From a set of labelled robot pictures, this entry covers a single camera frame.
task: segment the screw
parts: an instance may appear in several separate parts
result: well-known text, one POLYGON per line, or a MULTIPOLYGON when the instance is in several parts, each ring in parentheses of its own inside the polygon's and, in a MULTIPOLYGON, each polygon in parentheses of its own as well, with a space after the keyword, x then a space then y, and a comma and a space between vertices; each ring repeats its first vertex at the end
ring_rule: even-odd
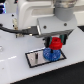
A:
POLYGON ((46 26, 44 26, 43 28, 44 28, 44 29, 46 29, 47 27, 46 27, 46 26))
POLYGON ((3 51, 3 47, 2 46, 0 46, 0 52, 2 52, 3 51))
POLYGON ((12 17, 14 17, 14 15, 12 14, 12 17))
POLYGON ((67 23, 64 23, 64 26, 67 26, 67 23))

